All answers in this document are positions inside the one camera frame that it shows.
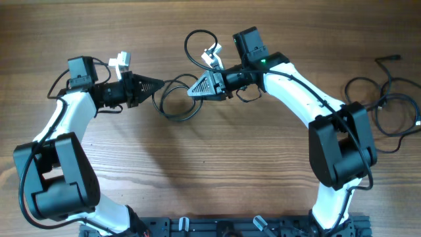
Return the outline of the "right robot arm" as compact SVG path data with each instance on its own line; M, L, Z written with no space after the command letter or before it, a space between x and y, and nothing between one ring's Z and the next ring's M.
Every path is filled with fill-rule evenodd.
M280 52L269 53L256 27L233 35L240 64L225 68L215 42L204 50L201 77L188 89L198 100L222 101L256 85L292 111L309 132L309 163L319 180L311 223L319 236L346 227L356 190L371 190L377 162L374 139L363 105L335 99L304 78Z

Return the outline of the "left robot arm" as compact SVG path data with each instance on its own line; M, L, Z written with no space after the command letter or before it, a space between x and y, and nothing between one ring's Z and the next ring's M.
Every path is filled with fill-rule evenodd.
M57 108L34 140L19 145L13 159L19 175L20 210L32 226L44 230L82 223L99 236L150 236L151 231L127 205L102 194L81 141L99 113L137 107L164 86L159 79L120 72L118 81L98 81L95 57L68 60L70 78L56 96Z

